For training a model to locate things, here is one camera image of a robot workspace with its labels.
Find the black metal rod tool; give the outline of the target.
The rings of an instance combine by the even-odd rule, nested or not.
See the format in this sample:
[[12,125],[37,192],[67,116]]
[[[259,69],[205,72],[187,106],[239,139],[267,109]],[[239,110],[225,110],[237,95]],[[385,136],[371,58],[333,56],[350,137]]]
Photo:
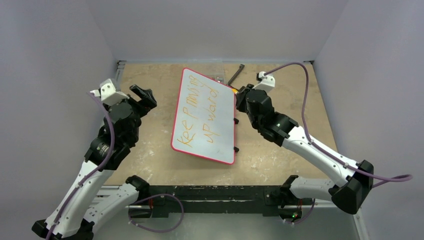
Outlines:
[[233,76],[228,80],[227,85],[230,86],[234,80],[240,75],[240,73],[245,68],[244,64],[240,64],[238,70],[233,74]]

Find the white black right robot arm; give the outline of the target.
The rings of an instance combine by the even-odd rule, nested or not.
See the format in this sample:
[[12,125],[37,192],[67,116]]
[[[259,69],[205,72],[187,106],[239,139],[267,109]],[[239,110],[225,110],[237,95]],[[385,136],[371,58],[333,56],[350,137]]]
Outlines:
[[252,127],[269,142],[292,151],[322,171],[327,178],[291,175],[282,185],[280,196],[288,204],[300,199],[331,201],[340,210],[358,212],[374,183],[374,166],[367,160],[349,159],[320,141],[307,136],[305,129],[289,116],[276,112],[271,98],[252,84],[236,96],[236,109],[246,113]]

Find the pink framed whiteboard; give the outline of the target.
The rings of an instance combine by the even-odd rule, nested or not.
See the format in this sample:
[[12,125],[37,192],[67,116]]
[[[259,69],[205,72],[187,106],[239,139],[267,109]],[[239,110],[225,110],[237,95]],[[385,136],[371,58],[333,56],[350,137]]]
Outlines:
[[234,164],[235,93],[190,68],[181,73],[170,146],[180,153]]

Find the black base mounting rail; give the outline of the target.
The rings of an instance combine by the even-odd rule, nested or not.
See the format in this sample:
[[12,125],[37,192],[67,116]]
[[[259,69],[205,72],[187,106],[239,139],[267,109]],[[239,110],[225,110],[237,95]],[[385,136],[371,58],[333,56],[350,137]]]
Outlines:
[[287,209],[306,208],[311,198],[298,199],[280,185],[152,185],[152,216],[169,214],[260,214],[278,217]]

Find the clear plastic screw box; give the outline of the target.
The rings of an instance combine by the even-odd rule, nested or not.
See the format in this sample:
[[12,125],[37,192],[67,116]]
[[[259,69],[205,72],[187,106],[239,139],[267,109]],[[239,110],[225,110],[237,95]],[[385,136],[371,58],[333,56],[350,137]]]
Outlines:
[[225,83],[225,71],[221,62],[189,62],[187,67],[216,82]]

